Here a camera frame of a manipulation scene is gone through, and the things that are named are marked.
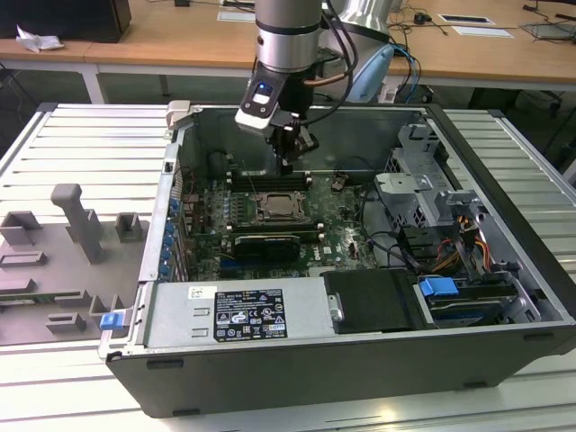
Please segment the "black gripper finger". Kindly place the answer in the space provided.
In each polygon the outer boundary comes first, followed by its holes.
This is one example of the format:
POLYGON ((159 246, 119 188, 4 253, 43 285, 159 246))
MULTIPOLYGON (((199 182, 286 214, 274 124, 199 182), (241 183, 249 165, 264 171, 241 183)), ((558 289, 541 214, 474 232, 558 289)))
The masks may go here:
POLYGON ((285 130, 284 127, 274 126, 270 136, 270 145, 273 148, 275 168, 279 176, 287 176, 289 174, 289 167, 284 161, 285 156, 285 130))
POLYGON ((288 131, 286 144, 286 173, 293 172, 293 163, 304 154, 316 150, 320 146, 318 139, 306 127, 294 126, 288 131))

